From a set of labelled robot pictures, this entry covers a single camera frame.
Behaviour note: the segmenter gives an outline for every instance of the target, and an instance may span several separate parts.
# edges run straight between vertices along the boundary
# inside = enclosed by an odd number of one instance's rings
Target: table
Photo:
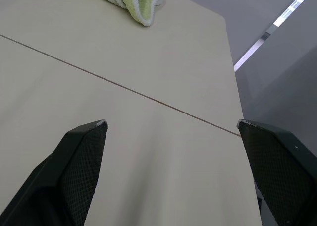
[[[0,0],[0,34],[238,133],[224,19],[189,0],[157,9],[146,28],[105,0]]]
[[[198,50],[208,47],[208,55],[193,55],[193,62],[201,63],[192,69],[186,63],[190,58],[185,60],[184,56],[188,49],[172,41],[169,45],[174,47],[166,50],[166,58],[152,54],[162,55],[154,48],[137,65],[134,57],[123,61],[128,57],[122,52],[126,52],[127,46],[132,47],[132,40],[120,46],[110,36],[99,35],[102,25],[123,32],[120,24],[129,18],[123,10],[102,0],[55,0],[57,4],[64,1],[64,7],[51,7],[51,0],[11,1],[0,2],[0,20],[6,19],[0,23],[0,212],[65,132],[104,118],[109,130],[99,182],[85,225],[261,225],[247,155],[232,126],[242,114],[221,17],[188,0],[167,0],[165,7],[157,11],[151,28],[128,21],[132,28],[125,27],[127,32],[135,38],[154,36],[153,42],[149,42],[153,45],[154,40],[166,35],[180,40],[184,34],[169,26],[176,19],[175,13],[171,15],[173,9],[164,11],[169,9],[168,3],[175,2],[175,9],[188,5],[188,12],[201,11],[200,15],[209,16],[207,24],[215,24],[209,29],[202,25],[205,34],[213,36],[218,32],[217,37],[209,37]],[[77,5],[89,6],[93,14],[86,9],[77,12]],[[36,27],[36,20],[44,26],[31,29],[32,22],[24,15],[36,10],[33,26]],[[42,19],[45,11],[52,22]],[[92,25],[107,12],[116,22],[109,24],[103,20],[93,32],[89,26],[76,31],[82,19]],[[72,21],[64,23],[63,19],[71,13]],[[61,19],[60,24],[54,22],[54,14]],[[24,24],[20,30],[15,27],[19,22]],[[183,22],[188,25],[185,34],[199,27]],[[62,35],[65,30],[57,29],[58,25],[69,30],[73,25],[74,35]],[[224,43],[216,47],[211,39]],[[161,51],[167,41],[156,42]],[[102,47],[108,49],[104,49],[104,56],[99,56]],[[115,52],[111,48],[122,49]],[[146,51],[145,46],[135,49]],[[109,62],[101,68],[107,57]],[[153,65],[146,64],[150,58],[156,60]],[[207,66],[211,60],[212,67],[204,67],[203,63]],[[124,65],[128,63],[134,68],[131,72]],[[222,106],[225,102],[231,105]]]

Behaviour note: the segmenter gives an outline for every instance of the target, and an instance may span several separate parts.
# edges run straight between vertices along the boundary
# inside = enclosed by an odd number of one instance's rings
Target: wall
[[[235,64],[294,0],[192,0],[223,16]]]
[[[236,72],[244,118],[293,132],[317,156],[317,0],[306,0]]]

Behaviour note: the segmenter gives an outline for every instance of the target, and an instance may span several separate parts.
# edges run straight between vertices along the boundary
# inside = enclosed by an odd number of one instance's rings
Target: black mesh object
[[[83,226],[97,186],[106,132],[90,131],[81,141],[65,169],[59,190],[75,226]]]
[[[276,135],[244,121],[239,131],[254,180],[278,225],[299,225],[315,196],[314,178]]]
[[[67,132],[0,215],[0,226],[83,226],[99,178],[107,129],[107,123],[99,120]]]

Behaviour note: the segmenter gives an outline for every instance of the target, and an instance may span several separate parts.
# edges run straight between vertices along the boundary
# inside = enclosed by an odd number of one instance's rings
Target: table seam
[[[154,98],[152,98],[152,97],[150,97],[150,96],[144,95],[144,94],[142,94],[141,92],[135,91],[135,90],[130,89],[130,88],[126,87],[126,86],[123,86],[123,85],[121,85],[121,84],[119,84],[119,83],[116,83],[116,82],[111,81],[111,80],[109,80],[109,79],[106,79],[106,78],[104,78],[104,77],[102,77],[102,76],[99,76],[99,75],[97,75],[97,74],[94,74],[93,72],[87,71],[87,70],[85,70],[85,69],[83,69],[83,68],[81,68],[81,67],[78,67],[78,66],[76,66],[76,65],[73,65],[73,64],[71,64],[71,63],[69,63],[69,62],[66,62],[66,61],[64,61],[64,60],[62,60],[62,59],[59,59],[59,58],[57,58],[57,57],[54,57],[54,56],[52,56],[52,55],[50,55],[50,54],[47,54],[47,53],[45,53],[45,52],[43,52],[43,51],[40,51],[40,50],[38,50],[38,49],[36,49],[36,48],[33,48],[33,47],[29,46],[29,45],[26,45],[26,44],[24,44],[24,43],[21,43],[21,42],[19,42],[19,41],[16,41],[16,40],[14,40],[14,39],[12,39],[12,38],[9,38],[9,37],[7,37],[7,36],[5,36],[5,35],[0,34],[0,37],[3,37],[3,38],[5,38],[5,39],[8,39],[8,40],[10,40],[10,41],[12,41],[12,42],[15,42],[15,43],[17,43],[17,44],[19,44],[19,45],[22,45],[22,46],[26,47],[26,48],[29,48],[29,49],[31,49],[31,50],[34,50],[34,51],[38,52],[38,53],[41,53],[41,54],[43,54],[43,55],[45,55],[45,56],[47,56],[47,57],[53,58],[53,59],[55,59],[55,60],[57,60],[57,61],[60,61],[60,62],[62,62],[62,63],[64,63],[64,64],[67,64],[67,65],[69,65],[69,66],[72,66],[72,67],[74,67],[74,68],[76,68],[76,69],[78,69],[78,70],[81,70],[81,71],[83,71],[83,72],[85,72],[85,73],[88,73],[88,74],[90,74],[90,75],[92,75],[92,76],[95,76],[95,77],[97,77],[97,78],[100,78],[100,79],[102,79],[102,80],[104,80],[104,81],[107,81],[107,82],[109,82],[109,83],[111,83],[111,84],[114,84],[114,85],[119,86],[119,87],[121,87],[121,88],[123,88],[123,89],[126,89],[126,90],[128,90],[128,91],[131,91],[131,92],[133,92],[133,93],[135,93],[135,94],[138,94],[138,95],[140,95],[140,96],[143,96],[143,97],[145,97],[145,98],[147,98],[147,99],[149,99],[149,100],[155,101],[155,102],[157,102],[157,103],[159,103],[159,104],[161,104],[161,105],[167,106],[167,107],[169,107],[169,108],[171,108],[171,109],[173,109],[173,110],[176,110],[176,111],[178,111],[178,112],[181,112],[181,113],[183,113],[183,114],[185,114],[185,115],[188,115],[188,116],[190,116],[190,117],[192,117],[192,118],[195,118],[195,119],[197,119],[197,120],[200,120],[200,121],[202,121],[202,122],[204,122],[204,123],[207,123],[207,124],[209,124],[209,125],[211,125],[211,126],[214,126],[214,127],[219,128],[219,129],[221,129],[221,130],[223,130],[223,131],[226,131],[226,132],[228,132],[228,133],[231,133],[231,134],[233,134],[233,135],[235,135],[235,136],[241,137],[239,134],[234,133],[234,132],[232,132],[232,131],[230,131],[230,130],[228,130],[228,129],[225,129],[225,128],[220,127],[220,126],[218,126],[218,125],[216,125],[216,124],[213,124],[213,123],[211,123],[211,122],[208,122],[208,121],[206,121],[206,120],[204,120],[204,119],[202,119],[202,118],[199,118],[199,117],[194,116],[194,115],[192,115],[192,114],[190,114],[190,113],[187,113],[187,112],[185,112],[185,111],[182,111],[182,110],[180,110],[180,109],[178,109],[178,108],[176,108],[176,107],[173,107],[173,106],[171,106],[171,105],[169,105],[169,104],[166,104],[166,103],[164,103],[164,102],[162,102],[162,101],[156,100],[156,99],[154,99]]]

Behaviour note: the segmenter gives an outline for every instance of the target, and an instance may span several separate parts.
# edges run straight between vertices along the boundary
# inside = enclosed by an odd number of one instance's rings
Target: white tabletop
[[[238,133],[225,21],[189,0],[149,28],[105,0],[0,0],[0,34]]]
[[[0,0],[0,20],[0,212],[67,131],[105,119],[86,226],[261,225],[221,17],[167,0],[143,28],[103,0]]]

